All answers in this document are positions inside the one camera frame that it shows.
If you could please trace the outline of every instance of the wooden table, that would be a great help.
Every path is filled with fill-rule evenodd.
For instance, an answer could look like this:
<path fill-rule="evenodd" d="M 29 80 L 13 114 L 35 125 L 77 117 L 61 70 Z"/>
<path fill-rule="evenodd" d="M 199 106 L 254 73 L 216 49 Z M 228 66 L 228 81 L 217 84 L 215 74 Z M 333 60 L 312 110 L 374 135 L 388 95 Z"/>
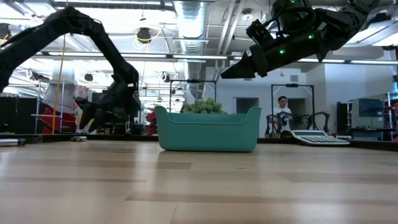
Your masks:
<path fill-rule="evenodd" d="M 0 148 L 0 223 L 398 223 L 398 154 L 259 144 L 165 152 L 157 142 Z"/>

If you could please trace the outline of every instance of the man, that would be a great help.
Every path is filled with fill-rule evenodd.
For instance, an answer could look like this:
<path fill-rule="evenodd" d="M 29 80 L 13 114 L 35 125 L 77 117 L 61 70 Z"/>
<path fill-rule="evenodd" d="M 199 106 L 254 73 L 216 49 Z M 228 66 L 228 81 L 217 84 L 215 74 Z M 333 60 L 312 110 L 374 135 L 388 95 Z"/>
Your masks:
<path fill-rule="evenodd" d="M 287 98 L 286 96 L 280 96 L 278 98 L 278 104 L 279 106 L 274 108 L 274 116 L 277 116 L 278 113 L 280 112 L 286 112 L 288 114 L 292 114 L 292 111 L 286 106 L 287 104 Z M 282 114 L 280 116 L 281 119 L 281 123 L 282 123 L 282 129 L 281 131 L 290 131 L 290 125 L 289 125 L 289 120 L 292 118 L 291 116 L 287 116 L 287 114 Z M 270 120 L 270 123 L 274 123 L 275 124 L 275 128 L 278 128 L 278 120 L 277 118 L 272 118 Z"/>

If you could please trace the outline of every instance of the black robotic arm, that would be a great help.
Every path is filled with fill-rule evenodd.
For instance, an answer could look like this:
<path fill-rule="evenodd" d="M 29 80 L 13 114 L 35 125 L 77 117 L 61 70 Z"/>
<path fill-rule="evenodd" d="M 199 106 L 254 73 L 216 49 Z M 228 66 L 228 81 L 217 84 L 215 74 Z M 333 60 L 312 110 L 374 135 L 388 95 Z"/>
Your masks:
<path fill-rule="evenodd" d="M 246 29 L 256 44 L 221 77 L 254 78 L 255 73 L 265 77 L 271 70 L 314 54 L 321 62 L 329 51 L 338 50 L 358 33 L 379 2 L 352 0 L 335 12 L 312 9 L 310 0 L 276 0 L 272 19 L 263 24 L 256 20 Z M 275 39 L 266 28 L 271 22 L 279 28 Z"/>
<path fill-rule="evenodd" d="M 1 45 L 0 92 L 8 86 L 8 80 L 20 64 L 67 33 L 90 37 L 114 70 L 114 82 L 98 102 L 75 99 L 83 110 L 79 128 L 84 128 L 93 118 L 90 132 L 110 119 L 127 119 L 128 114 L 137 111 L 141 105 L 137 94 L 137 70 L 123 59 L 100 22 L 70 6 L 49 15 L 43 24 L 23 30 Z"/>

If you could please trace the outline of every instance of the green plant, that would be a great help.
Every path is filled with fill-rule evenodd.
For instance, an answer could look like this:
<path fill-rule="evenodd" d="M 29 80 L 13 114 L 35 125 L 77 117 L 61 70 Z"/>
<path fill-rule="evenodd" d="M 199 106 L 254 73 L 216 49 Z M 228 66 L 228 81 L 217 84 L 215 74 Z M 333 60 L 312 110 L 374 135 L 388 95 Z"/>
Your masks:
<path fill-rule="evenodd" d="M 206 113 L 206 114 L 226 114 L 222 110 L 223 105 L 216 103 L 213 99 L 196 100 L 194 104 L 184 104 L 184 113 Z"/>

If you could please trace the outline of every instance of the doorway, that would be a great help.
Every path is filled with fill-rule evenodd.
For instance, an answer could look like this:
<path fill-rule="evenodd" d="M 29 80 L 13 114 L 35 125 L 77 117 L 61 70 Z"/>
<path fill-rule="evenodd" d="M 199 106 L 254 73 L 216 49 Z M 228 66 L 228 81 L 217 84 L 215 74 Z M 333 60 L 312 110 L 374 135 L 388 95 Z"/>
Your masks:
<path fill-rule="evenodd" d="M 248 113 L 249 109 L 259 106 L 259 98 L 236 98 L 236 108 L 237 114 Z"/>
<path fill-rule="evenodd" d="M 287 107 L 292 111 L 293 115 L 305 114 L 305 99 L 288 99 Z M 290 121 L 290 128 L 292 130 L 301 130 L 306 128 L 306 121 L 304 119 L 293 119 Z"/>

